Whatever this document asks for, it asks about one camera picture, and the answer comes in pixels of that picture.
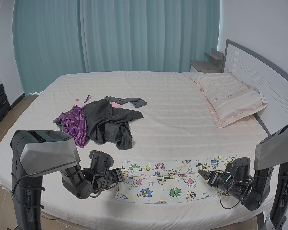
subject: white cartoon blanket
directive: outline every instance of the white cartoon blanket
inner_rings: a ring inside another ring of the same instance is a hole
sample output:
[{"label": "white cartoon blanket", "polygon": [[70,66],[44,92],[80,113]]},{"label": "white cartoon blanket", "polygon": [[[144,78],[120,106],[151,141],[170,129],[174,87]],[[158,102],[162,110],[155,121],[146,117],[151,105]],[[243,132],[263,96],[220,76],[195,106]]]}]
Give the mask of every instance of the white cartoon blanket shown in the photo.
[{"label": "white cartoon blanket", "polygon": [[182,161],[131,160],[122,163],[125,178],[116,193],[121,201],[164,204],[179,203],[207,196],[219,196],[217,188],[207,185],[198,170],[224,171],[228,162],[238,156],[216,156],[212,159]]}]

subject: headboard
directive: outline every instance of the headboard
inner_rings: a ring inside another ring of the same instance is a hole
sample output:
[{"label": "headboard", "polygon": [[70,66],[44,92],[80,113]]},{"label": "headboard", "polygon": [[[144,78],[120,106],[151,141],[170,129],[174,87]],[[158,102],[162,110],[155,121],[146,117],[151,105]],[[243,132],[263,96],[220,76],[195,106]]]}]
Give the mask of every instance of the headboard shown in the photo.
[{"label": "headboard", "polygon": [[265,57],[226,41],[222,72],[232,72],[240,80],[255,86],[268,105],[255,117],[260,118],[270,133],[288,124],[288,73]]}]

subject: pink striped pillow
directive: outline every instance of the pink striped pillow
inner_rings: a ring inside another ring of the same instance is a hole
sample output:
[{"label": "pink striped pillow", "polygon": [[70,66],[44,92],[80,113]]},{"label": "pink striped pillow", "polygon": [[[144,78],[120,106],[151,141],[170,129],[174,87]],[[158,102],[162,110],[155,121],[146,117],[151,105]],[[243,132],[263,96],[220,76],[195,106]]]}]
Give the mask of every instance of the pink striped pillow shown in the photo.
[{"label": "pink striped pillow", "polygon": [[193,79],[205,96],[218,128],[223,128],[267,106],[258,90],[249,88],[230,73],[203,74]]}]

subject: floor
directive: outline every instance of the floor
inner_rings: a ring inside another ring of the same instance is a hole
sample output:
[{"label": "floor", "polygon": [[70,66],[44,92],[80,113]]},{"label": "floor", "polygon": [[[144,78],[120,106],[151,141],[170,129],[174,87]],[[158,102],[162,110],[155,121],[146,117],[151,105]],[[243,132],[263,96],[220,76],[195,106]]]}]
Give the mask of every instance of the floor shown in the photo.
[{"label": "floor", "polygon": [[[19,118],[19,116],[28,108],[28,106],[36,99],[38,95],[27,95],[20,101],[14,109],[12,109],[0,122],[0,142],[6,135],[7,131]],[[9,192],[0,188],[0,230],[14,229],[17,226],[16,217],[13,208],[13,202]],[[92,230],[87,227],[83,227],[69,221],[62,219],[55,219],[54,216],[48,215],[42,212],[41,224],[44,230]],[[257,230],[257,218],[253,217],[248,221],[235,223],[222,228],[214,230]]]}]

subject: bed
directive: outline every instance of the bed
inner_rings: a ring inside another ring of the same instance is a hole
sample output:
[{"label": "bed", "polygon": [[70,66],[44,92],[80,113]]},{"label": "bed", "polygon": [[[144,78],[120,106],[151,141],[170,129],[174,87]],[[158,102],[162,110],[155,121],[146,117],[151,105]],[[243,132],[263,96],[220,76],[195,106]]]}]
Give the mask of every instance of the bed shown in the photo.
[{"label": "bed", "polygon": [[[243,66],[252,63],[253,65],[249,66],[252,70],[258,67],[259,63],[263,64],[264,68],[270,68],[255,57],[258,62],[246,62],[246,56],[251,55],[247,50],[243,51],[243,48],[238,47],[235,43],[227,44],[226,63],[223,67],[225,72],[229,70],[241,79],[242,68],[239,63],[246,63]],[[83,168],[89,166],[89,152],[95,149],[112,155],[114,167],[121,167],[122,161],[129,158],[183,160],[191,156],[211,158],[215,153],[221,152],[227,156],[233,154],[250,157],[253,173],[255,145],[267,136],[267,132],[272,133],[282,128],[284,122],[273,124],[270,118],[266,119],[270,112],[268,105],[265,108],[268,114],[263,111],[257,116],[258,119],[263,118],[266,124],[264,128],[251,115],[218,129],[202,93],[191,80],[195,74],[197,73],[101,72],[62,75],[27,108],[0,143],[1,186],[7,190],[12,188],[10,141],[14,132],[33,129],[58,130],[52,121],[61,112],[70,110],[75,99],[85,100],[88,94],[92,96],[91,100],[99,100],[105,96],[140,97],[147,105],[140,108],[134,108],[130,103],[123,105],[123,108],[138,110],[144,116],[130,123],[132,149],[118,150],[112,143],[98,145],[89,141],[83,149],[78,148],[80,165]],[[274,70],[273,74],[277,77],[278,72]],[[249,82],[253,81],[250,75],[252,74],[247,74],[244,77],[247,79],[241,80],[255,84]],[[267,80],[265,74],[263,78],[259,80],[260,85]],[[263,91],[269,103],[274,103],[272,93],[259,90]],[[280,111],[281,108],[276,104],[277,110]],[[287,118],[287,114],[282,112],[280,115]],[[219,199],[212,196],[192,202],[165,205],[121,202],[115,198],[116,188],[103,192],[97,199],[78,200],[63,187],[59,172],[44,176],[43,186],[46,191],[42,193],[41,203],[45,207],[44,212],[48,214],[98,230],[208,230],[248,220],[269,208],[276,191],[277,170],[278,167],[275,167],[268,198],[256,211],[248,211],[242,205],[225,210],[220,206]],[[232,206],[236,201],[229,197],[223,203],[225,206]]]}]

